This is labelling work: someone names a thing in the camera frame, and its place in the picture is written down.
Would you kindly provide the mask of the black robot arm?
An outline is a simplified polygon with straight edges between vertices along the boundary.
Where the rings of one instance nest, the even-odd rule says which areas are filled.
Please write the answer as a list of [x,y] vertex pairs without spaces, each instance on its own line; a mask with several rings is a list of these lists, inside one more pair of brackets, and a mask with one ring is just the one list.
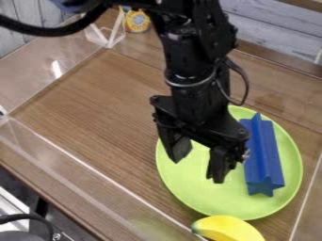
[[164,54],[168,96],[154,95],[153,121],[160,143],[178,163],[195,142],[208,148],[205,178],[220,184],[247,154],[248,131],[228,111],[229,73],[240,67],[228,58],[236,28],[219,0],[52,0],[64,10],[85,13],[97,6],[138,8],[149,17]]

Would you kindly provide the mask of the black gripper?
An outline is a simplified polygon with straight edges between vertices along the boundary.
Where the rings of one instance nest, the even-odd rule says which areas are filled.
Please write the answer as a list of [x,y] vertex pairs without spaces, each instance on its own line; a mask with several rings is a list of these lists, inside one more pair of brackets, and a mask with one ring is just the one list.
[[149,99],[154,107],[160,143],[168,158],[178,163],[192,150],[192,141],[209,149],[205,178],[221,184],[244,161],[248,131],[228,111],[229,69],[219,67],[201,77],[164,76],[170,95]]

